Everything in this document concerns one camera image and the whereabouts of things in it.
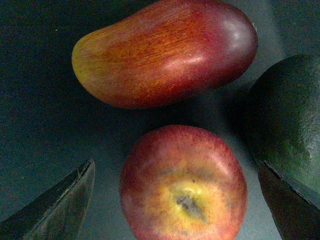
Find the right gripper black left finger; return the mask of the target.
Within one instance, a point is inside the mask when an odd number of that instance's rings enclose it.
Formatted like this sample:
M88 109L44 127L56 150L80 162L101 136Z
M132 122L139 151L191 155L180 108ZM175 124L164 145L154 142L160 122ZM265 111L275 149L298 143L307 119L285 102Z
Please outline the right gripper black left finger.
M75 240L86 216L95 184L90 159L0 223L2 240Z

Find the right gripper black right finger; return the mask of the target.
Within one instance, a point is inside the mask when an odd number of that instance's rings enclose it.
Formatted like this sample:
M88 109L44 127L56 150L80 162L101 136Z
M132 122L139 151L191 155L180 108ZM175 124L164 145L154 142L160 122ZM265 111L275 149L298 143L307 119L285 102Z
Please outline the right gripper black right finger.
M320 238L320 194L266 161L258 180L273 221L283 240Z

